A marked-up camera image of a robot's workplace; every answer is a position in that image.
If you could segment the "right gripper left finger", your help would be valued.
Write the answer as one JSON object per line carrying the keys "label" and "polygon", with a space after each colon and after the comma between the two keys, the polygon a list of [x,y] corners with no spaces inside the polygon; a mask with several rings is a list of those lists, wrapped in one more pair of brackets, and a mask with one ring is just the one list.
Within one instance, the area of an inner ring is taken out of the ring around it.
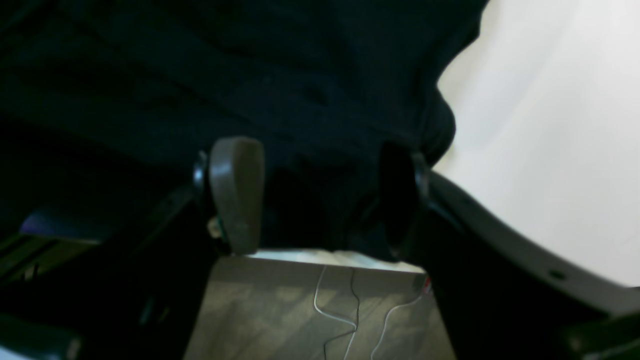
{"label": "right gripper left finger", "polygon": [[198,152],[192,171],[194,200],[207,234],[224,255],[258,251],[265,173],[265,147],[253,137],[220,137]]}

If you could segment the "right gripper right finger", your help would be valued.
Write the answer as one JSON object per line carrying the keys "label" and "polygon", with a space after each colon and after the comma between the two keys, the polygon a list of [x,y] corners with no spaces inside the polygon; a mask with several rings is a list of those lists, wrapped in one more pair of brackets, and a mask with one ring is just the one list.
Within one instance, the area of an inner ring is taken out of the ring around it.
{"label": "right gripper right finger", "polygon": [[459,360],[637,360],[640,293],[526,239],[433,171],[386,143],[382,218],[397,260],[430,276]]}

